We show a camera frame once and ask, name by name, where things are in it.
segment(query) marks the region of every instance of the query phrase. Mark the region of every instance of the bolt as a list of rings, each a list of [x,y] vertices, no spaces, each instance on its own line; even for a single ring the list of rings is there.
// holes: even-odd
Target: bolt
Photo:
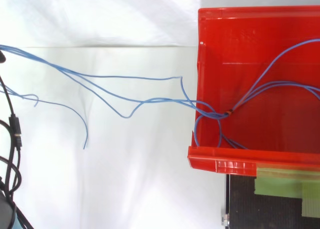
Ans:
[[[224,214],[224,216],[222,217],[222,220],[221,220],[221,224],[224,227],[229,226],[229,214]]]

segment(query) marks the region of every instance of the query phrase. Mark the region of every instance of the blue wire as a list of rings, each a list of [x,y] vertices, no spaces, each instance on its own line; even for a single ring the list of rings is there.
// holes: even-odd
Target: blue wire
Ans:
[[[306,40],[306,41],[303,41],[303,42],[300,42],[296,45],[293,45],[287,49],[285,49],[283,52],[281,52],[279,55],[277,55],[275,57],[275,59],[273,59],[273,61],[268,65],[268,67],[264,70],[264,72],[260,75],[260,77],[253,83],[253,85],[251,86],[251,88],[249,89],[249,91],[238,101],[237,104],[235,104],[235,106],[233,107],[233,110],[235,110],[239,104],[242,102],[242,100],[244,100],[250,93],[251,91],[256,87],[256,85],[258,84],[258,82],[260,82],[260,80],[265,76],[265,74],[269,71],[269,69],[275,64],[275,62],[280,58],[282,57],[284,54],[286,54],[287,52],[297,48],[297,47],[300,47],[302,45],[305,45],[305,44],[309,44],[309,43],[315,43],[315,42],[320,42],[320,38],[319,39],[311,39],[311,40]]]
[[[36,104],[34,106],[36,106],[38,104],[38,102],[47,103],[47,104],[52,104],[52,105],[57,105],[57,106],[61,106],[61,107],[64,107],[64,108],[68,108],[68,109],[72,110],[74,113],[76,113],[81,118],[81,120],[83,121],[84,126],[85,126],[86,137],[85,137],[85,142],[84,142],[84,145],[83,145],[83,149],[86,148],[88,137],[89,137],[88,126],[87,126],[87,123],[85,122],[84,118],[76,110],[74,110],[73,108],[71,108],[71,107],[69,107],[67,105],[61,104],[61,103],[50,102],[50,101],[46,101],[46,100],[40,100],[39,97],[37,95],[35,95],[35,94],[20,95],[20,94],[18,94],[16,92],[13,93],[13,91],[9,87],[6,86],[6,88],[8,90],[8,94],[9,95],[12,95],[12,96],[15,96],[15,97],[19,97],[19,98],[22,98],[22,99],[26,99],[26,100],[30,100],[30,101],[36,101]],[[34,96],[37,99],[28,98],[28,96]]]
[[[282,57],[285,53],[308,43],[313,43],[313,42],[320,42],[320,39],[312,39],[312,40],[307,40],[307,41],[303,41],[301,43],[298,43],[294,46],[289,47],[288,49],[284,50],[283,52],[281,52],[270,64],[269,66],[264,70],[264,72],[260,75],[260,77],[254,82],[254,84],[251,86],[251,88],[247,91],[247,93],[235,104],[235,106],[233,107],[233,110],[235,110],[238,106],[243,105],[245,103],[247,103],[249,100],[251,100],[252,98],[258,96],[260,93],[270,89],[270,88],[274,88],[274,87],[283,87],[283,86],[294,86],[294,87],[301,87],[304,88],[306,90],[308,90],[309,92],[311,92],[314,96],[316,96],[319,100],[320,100],[320,96],[315,93],[314,91],[320,92],[320,89],[314,86],[310,86],[310,85],[303,85],[297,82],[293,82],[293,81],[271,81],[268,83],[265,83],[257,88],[256,85],[259,83],[259,81],[265,76],[265,74],[269,71],[269,69],[273,66],[273,64],[280,58]],[[84,73],[79,73],[70,69],[67,69],[65,67],[50,63],[38,56],[35,56],[31,53],[28,53],[26,51],[23,51],[21,49],[15,48],[15,47],[11,47],[11,46],[5,46],[5,45],[0,45],[0,50],[2,51],[6,51],[21,57],[25,57],[27,59],[33,60],[33,61],[37,61],[40,63],[44,63],[47,64],[55,69],[57,69],[59,72],[63,73],[65,76],[69,77],[71,80],[73,80],[74,82],[78,83],[79,85],[83,86],[84,88],[86,88],[87,90],[91,91],[92,93],[94,93],[98,98],[100,98],[105,104],[107,104],[115,113],[117,113],[120,117],[122,118],[130,118],[133,116],[133,114],[135,113],[135,111],[142,106],[143,104],[149,104],[149,103],[164,103],[164,102],[174,102],[174,103],[178,103],[184,106],[187,106],[189,108],[195,109],[197,112],[200,113],[200,116],[197,118],[197,120],[195,121],[194,124],[194,140],[195,143],[197,144],[197,146],[199,146],[199,142],[198,142],[198,138],[197,138],[197,126],[199,121],[201,120],[201,118],[203,117],[207,117],[207,118],[211,118],[211,119],[215,119],[218,122],[218,126],[219,126],[219,141],[218,141],[218,145],[217,147],[221,146],[221,142],[222,142],[222,138],[226,140],[226,142],[228,142],[232,147],[238,146],[240,148],[243,149],[247,149],[246,147],[242,146],[241,144],[226,138],[223,134],[222,134],[222,127],[221,127],[221,119],[227,118],[229,116],[229,114],[227,113],[217,113],[212,106],[210,106],[209,104],[203,102],[203,101],[198,101],[198,100],[190,100],[190,98],[188,97],[185,89],[184,89],[184,85],[183,85],[183,77],[182,76],[172,76],[172,77],[167,77],[167,78],[152,78],[152,77],[138,77],[138,76],[118,76],[118,75],[89,75],[89,74],[84,74]],[[135,102],[135,103],[139,103],[130,113],[129,116],[124,116],[122,115],[120,112],[118,112],[114,107],[112,107],[106,100],[104,100],[99,94],[97,94],[94,90],[90,89],[89,87],[85,86],[83,83],[81,83],[80,81],[76,80],[75,78],[73,78],[71,75],[79,77],[80,79],[90,83],[91,85],[93,85],[94,87],[102,90],[103,92],[110,94],[114,97],[120,98],[122,100],[126,100],[126,101],[130,101],[130,102]],[[184,97],[186,99],[171,99],[171,98],[165,98],[165,97],[155,97],[155,98],[151,98],[148,100],[135,100],[135,99],[131,99],[131,98],[127,98],[127,97],[123,97],[120,95],[117,95],[115,93],[112,93],[106,89],[104,89],[103,87],[93,83],[92,81],[90,81],[89,79],[85,78],[85,77],[91,77],[91,78],[119,78],[119,79],[138,79],[138,80],[152,80],[152,81],[167,81],[167,80],[172,80],[172,79],[180,79],[180,85],[181,85],[181,90],[182,93],[184,95]],[[55,105],[60,105],[63,107],[67,107],[71,110],[73,110],[72,108],[63,105],[63,104],[59,104],[59,103],[53,103],[53,102],[47,102],[47,101],[42,101],[39,100],[39,98],[34,95],[34,94],[27,94],[27,95],[19,95],[16,92],[14,92],[13,90],[8,88],[8,91],[13,95],[13,96],[18,96],[21,97],[23,99],[27,99],[27,100],[32,100],[32,101],[37,101],[36,105],[38,102],[45,102],[45,103],[49,103],[49,104],[55,104]],[[29,96],[34,96],[37,99],[31,99],[31,98],[27,98]],[[211,111],[207,112],[204,111],[202,109],[199,109],[198,107],[196,107],[194,105],[194,103],[197,104],[202,104],[206,107],[208,107]],[[83,120],[85,127],[86,127],[86,132],[87,132],[87,136],[86,136],[86,141],[85,141],[85,145],[87,143],[87,139],[88,139],[88,128],[87,128],[87,124],[85,123],[85,121]]]

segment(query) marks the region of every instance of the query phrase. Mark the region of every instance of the white surface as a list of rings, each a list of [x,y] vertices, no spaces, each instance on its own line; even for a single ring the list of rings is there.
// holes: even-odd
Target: white surface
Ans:
[[[30,48],[50,62],[78,72],[142,77],[183,76],[196,97],[197,48]],[[55,105],[12,98],[21,121],[23,182],[17,205],[36,229],[220,229],[224,204],[222,174],[191,169],[187,160],[195,112],[174,103],[142,106],[122,119],[92,93],[54,68],[7,55],[0,74],[18,93],[64,103]],[[96,79],[114,93],[135,99],[183,98],[178,80],[145,82]],[[123,114],[136,105],[100,93]],[[1,119],[9,116],[0,94]],[[0,128],[0,154],[9,137]]]
[[[196,46],[198,9],[317,5],[319,0],[0,0],[10,46]]]

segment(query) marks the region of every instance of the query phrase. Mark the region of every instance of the cable connector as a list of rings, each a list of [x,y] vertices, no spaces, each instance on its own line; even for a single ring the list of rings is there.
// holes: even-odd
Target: cable connector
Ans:
[[[9,123],[10,127],[13,131],[13,135],[15,138],[15,147],[19,150],[22,147],[22,141],[21,141],[21,128],[20,128],[20,122],[19,118],[16,117],[15,114],[12,114],[9,117]]]
[[[234,110],[230,109],[230,110],[227,110],[224,114],[226,116],[230,116],[233,112],[234,112]]]

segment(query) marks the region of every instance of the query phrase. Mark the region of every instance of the red storage bin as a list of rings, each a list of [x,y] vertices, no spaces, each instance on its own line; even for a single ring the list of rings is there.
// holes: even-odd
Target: red storage bin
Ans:
[[[320,38],[320,6],[205,8],[198,12],[197,100],[231,109],[285,49]],[[320,88],[320,42],[282,56],[259,82],[294,81]],[[197,107],[207,108],[201,104]],[[256,176],[257,167],[320,171],[320,101],[303,88],[271,88],[221,120],[204,117],[188,159],[195,169]]]

